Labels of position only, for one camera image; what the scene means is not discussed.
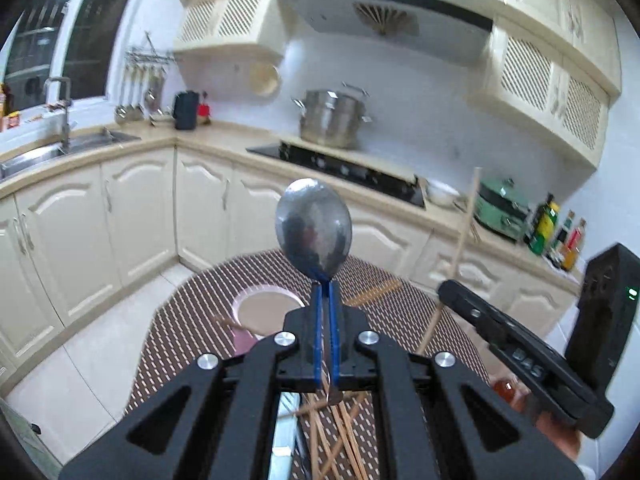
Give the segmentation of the person's right hand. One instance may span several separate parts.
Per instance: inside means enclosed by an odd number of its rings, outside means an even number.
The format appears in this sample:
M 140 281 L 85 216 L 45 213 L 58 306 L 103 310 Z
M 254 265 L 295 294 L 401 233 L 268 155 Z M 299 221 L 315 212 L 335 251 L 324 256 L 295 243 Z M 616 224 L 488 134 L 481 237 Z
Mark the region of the person's right hand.
M 562 425 L 551 413 L 544 411 L 539 413 L 534 425 L 564 455 L 576 462 L 582 447 L 582 434 L 578 430 Z

